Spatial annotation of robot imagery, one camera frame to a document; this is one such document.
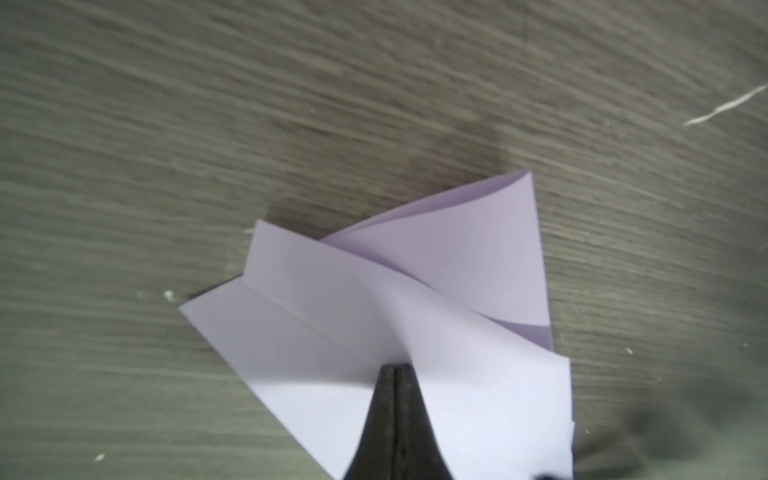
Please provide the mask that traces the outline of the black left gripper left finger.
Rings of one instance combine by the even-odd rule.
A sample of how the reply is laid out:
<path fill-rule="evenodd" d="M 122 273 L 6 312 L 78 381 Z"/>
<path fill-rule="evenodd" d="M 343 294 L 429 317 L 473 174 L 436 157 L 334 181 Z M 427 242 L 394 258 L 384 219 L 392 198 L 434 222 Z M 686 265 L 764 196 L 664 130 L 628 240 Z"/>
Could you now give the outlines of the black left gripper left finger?
<path fill-rule="evenodd" d="M 345 479 L 396 477 L 398 440 L 398 366 L 385 365 L 378 374 L 357 451 Z"/>

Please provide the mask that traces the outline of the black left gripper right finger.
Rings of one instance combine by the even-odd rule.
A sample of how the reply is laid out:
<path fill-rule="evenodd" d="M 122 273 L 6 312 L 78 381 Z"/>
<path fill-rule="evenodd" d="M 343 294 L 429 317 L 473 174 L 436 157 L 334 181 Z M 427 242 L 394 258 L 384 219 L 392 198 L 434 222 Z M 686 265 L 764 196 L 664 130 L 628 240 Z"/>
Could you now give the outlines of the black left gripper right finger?
<path fill-rule="evenodd" d="M 395 369 L 395 478 L 451 479 L 437 445 L 416 372 Z"/>

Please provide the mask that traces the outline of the lilac square paper sheet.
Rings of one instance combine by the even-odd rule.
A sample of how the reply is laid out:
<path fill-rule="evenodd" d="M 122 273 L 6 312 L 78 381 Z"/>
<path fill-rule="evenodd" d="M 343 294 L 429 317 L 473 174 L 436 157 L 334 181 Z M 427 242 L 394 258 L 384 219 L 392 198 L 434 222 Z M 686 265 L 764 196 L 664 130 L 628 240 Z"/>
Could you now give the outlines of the lilac square paper sheet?
<path fill-rule="evenodd" d="M 411 365 L 456 479 L 573 475 L 532 175 L 445 191 L 314 240 L 256 224 L 242 275 L 182 314 L 332 478 L 381 367 Z"/>

